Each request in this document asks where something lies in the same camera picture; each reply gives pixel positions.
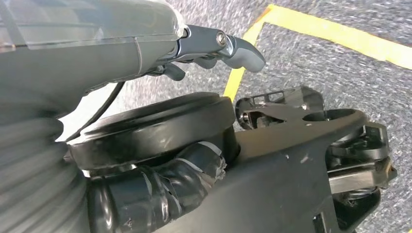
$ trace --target yellow floor marking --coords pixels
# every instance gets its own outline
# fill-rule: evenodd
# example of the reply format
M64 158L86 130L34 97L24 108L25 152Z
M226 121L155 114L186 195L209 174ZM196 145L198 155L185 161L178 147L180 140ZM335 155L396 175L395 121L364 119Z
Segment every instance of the yellow floor marking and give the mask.
M243 39L255 45L264 23L271 23L295 32L312 35L343 45L380 61L388 61L397 66L412 69L412 48L379 38L361 30L339 23L269 5ZM245 69L233 69L224 90L224 96L233 101L238 91Z

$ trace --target clear plastic cover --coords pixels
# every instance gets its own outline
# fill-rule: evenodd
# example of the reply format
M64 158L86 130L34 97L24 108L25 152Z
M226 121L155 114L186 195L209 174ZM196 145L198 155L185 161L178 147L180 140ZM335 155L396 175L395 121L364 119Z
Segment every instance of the clear plastic cover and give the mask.
M182 16L164 0L0 1L0 52L26 45L171 41L185 28Z

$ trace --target screw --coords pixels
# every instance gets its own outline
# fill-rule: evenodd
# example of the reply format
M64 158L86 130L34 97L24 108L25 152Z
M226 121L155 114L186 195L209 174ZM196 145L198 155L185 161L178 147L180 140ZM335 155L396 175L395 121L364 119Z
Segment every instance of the screw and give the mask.
M244 122L248 122L248 121L249 121L249 116L248 116L247 113L243 113L240 118L241 118L241 120L243 120Z
M219 31L216 34L216 42L218 42L218 45L222 47L226 45L226 35L224 34L224 32Z

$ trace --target black plastic body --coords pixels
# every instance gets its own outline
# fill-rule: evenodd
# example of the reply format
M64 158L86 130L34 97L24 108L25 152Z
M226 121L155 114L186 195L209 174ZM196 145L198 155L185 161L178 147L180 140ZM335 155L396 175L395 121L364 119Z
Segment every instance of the black plastic body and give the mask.
M279 110L265 108L282 118ZM377 207L380 193L350 208L334 201L325 154L366 117L353 110L339 119L309 122L300 112L282 124L236 133L241 152L226 177L199 208L157 233L352 233Z

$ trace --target black power cord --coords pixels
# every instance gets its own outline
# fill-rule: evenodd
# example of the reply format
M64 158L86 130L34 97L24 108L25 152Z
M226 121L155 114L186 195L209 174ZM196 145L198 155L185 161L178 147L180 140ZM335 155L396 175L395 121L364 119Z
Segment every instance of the black power cord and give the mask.
M110 105L113 103L113 101L116 99L116 97L119 95L121 89L124 86L124 82L117 83L115 88L113 89L112 93L110 96L106 99L106 101L103 103L103 105L96 111L96 113L82 126L80 127L75 133L70 135L65 142L69 142L73 139L76 139L80 137L80 132L85 129L87 126L93 124L96 122L110 107Z

